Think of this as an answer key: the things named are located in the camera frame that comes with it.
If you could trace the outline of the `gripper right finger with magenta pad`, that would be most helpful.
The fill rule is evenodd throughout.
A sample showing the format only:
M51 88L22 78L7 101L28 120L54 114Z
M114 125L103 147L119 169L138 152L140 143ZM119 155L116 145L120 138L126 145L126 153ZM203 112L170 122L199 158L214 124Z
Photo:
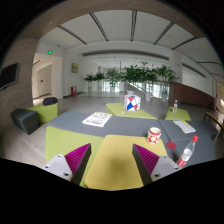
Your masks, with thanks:
M143 185L148 185L180 170L180 167L167 155L158 156L137 144L133 145L132 155Z

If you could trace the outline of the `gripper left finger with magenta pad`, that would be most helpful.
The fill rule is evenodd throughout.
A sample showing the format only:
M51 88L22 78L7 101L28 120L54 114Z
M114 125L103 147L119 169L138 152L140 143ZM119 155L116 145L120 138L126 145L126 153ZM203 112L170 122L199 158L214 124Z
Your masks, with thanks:
M91 144L88 143L66 155L57 154L43 166L43 169L79 185L91 153Z

